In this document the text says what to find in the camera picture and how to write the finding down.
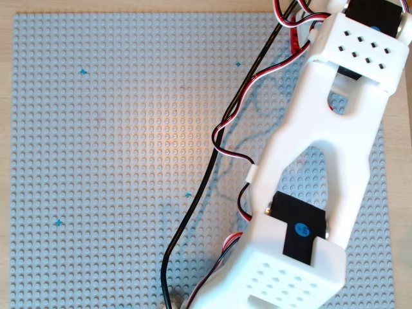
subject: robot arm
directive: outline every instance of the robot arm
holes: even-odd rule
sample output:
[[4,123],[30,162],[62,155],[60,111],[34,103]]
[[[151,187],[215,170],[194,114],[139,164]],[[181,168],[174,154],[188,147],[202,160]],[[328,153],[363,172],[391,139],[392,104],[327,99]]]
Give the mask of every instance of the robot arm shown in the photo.
[[[344,3],[339,3],[342,10]],[[370,177],[368,157],[406,63],[412,27],[411,16],[404,14],[395,38],[332,11],[319,31],[310,33],[312,46],[288,113],[248,175],[252,221],[190,309],[316,309],[344,285],[344,250]],[[360,78],[349,84],[339,68]],[[337,86],[348,95],[343,115],[327,105]],[[279,219],[282,214],[271,212],[280,200],[275,193],[283,170],[310,145],[326,158],[329,193],[323,221],[326,217],[329,236],[313,237],[309,262],[304,262],[285,254],[285,248],[294,237],[291,232],[305,238],[312,231],[304,224],[291,227]]]

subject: wooden table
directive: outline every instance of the wooden table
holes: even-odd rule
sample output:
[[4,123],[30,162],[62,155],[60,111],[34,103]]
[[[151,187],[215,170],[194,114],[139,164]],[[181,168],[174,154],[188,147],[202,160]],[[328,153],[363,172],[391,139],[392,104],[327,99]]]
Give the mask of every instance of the wooden table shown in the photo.
[[[8,308],[10,90],[13,15],[19,12],[270,12],[270,0],[0,0],[0,308]],[[412,308],[412,152],[406,80],[384,116],[397,308]]]

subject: black cable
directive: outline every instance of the black cable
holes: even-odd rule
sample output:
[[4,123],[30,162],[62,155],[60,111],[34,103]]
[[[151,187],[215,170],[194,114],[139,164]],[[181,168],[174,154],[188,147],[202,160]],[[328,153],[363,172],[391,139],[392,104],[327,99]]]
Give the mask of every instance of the black cable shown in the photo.
[[[307,2],[306,2],[306,5],[308,6],[308,8],[309,8],[309,10],[310,10],[310,3],[312,2],[312,0],[308,0]],[[306,13],[304,10],[302,10],[303,12],[302,12],[302,16],[301,16],[301,19],[304,17],[304,14]]]
[[[223,258],[225,257],[225,255],[230,251],[230,249],[234,246],[235,243],[237,243],[239,241],[240,238],[235,239],[230,245],[229,247],[227,247],[225,249],[225,251],[223,251],[220,255],[220,257],[218,258],[218,260],[215,262],[215,264],[213,265],[211,271],[206,275],[206,277],[202,280],[202,284],[198,285],[196,287],[195,290],[193,290],[192,293],[192,301],[193,299],[196,297],[196,294],[199,292],[200,288],[205,284],[205,282],[208,280],[208,278],[215,272],[215,270],[219,267],[219,263],[223,260]],[[191,305],[190,303],[187,303],[186,305],[186,309],[189,309],[189,306]]]
[[245,193],[247,187],[249,186],[249,183],[246,183],[246,185],[242,188],[242,190],[240,190],[239,192],[239,196],[238,196],[238,209],[240,211],[240,213],[242,213],[242,215],[244,215],[244,217],[246,217],[249,221],[252,219],[252,216],[250,214],[248,214],[241,205],[241,200],[242,200],[242,196],[243,193]]
[[[286,18],[289,17],[289,15],[292,13],[292,11],[296,7],[296,5],[297,5],[296,0],[294,0],[290,3],[289,7],[287,8],[287,10],[285,12],[285,17]],[[238,92],[236,92],[232,102],[229,104],[228,108],[226,109],[226,112],[223,115],[222,121],[226,120],[227,117],[232,112],[234,106],[236,105],[236,103],[238,102],[238,100],[240,98],[240,95],[241,95],[243,89],[247,85],[248,81],[252,78],[252,76],[255,73],[255,71],[257,70],[258,66],[261,64],[263,58],[267,54],[267,52],[268,52],[269,48],[271,47],[272,43],[275,41],[275,38],[277,37],[277,35],[280,32],[281,28],[282,28],[282,26],[280,24],[277,24],[276,27],[274,28],[272,34],[268,38],[268,41],[266,42],[266,44],[262,48],[260,54],[258,55],[258,57],[256,58],[255,62],[252,65],[252,67],[250,68],[249,72],[247,73],[247,75],[245,77],[245,80],[242,82],[242,85],[238,89]],[[224,132],[224,129],[222,129],[218,133],[218,137],[216,139],[216,143],[218,145],[221,144],[221,140],[223,138],[223,132]],[[193,201],[191,203],[191,206],[187,210],[186,215],[183,217],[182,222],[180,223],[178,229],[176,230],[176,233],[174,234],[169,246],[167,246],[167,249],[166,249],[165,254],[163,256],[162,267],[160,269],[160,282],[161,282],[161,285],[162,285],[162,292],[163,292],[163,297],[164,297],[164,300],[165,300],[166,309],[172,309],[172,304],[171,304],[170,295],[169,295],[169,289],[167,287],[167,264],[169,262],[169,258],[170,258],[170,255],[171,255],[172,251],[173,251],[173,248],[176,246],[180,236],[183,234],[187,223],[189,222],[191,216],[193,215],[194,210],[196,209],[196,207],[197,207],[197,205],[200,201],[200,198],[201,198],[201,196],[202,196],[202,194],[203,194],[203,192],[206,188],[207,182],[209,181],[209,178],[211,177],[212,170],[213,170],[214,164],[216,162],[217,156],[218,156],[217,150],[213,149],[211,159],[209,160],[209,164],[207,165],[206,172],[205,172],[205,174],[203,176],[203,179],[200,183],[198,192],[194,196]]]

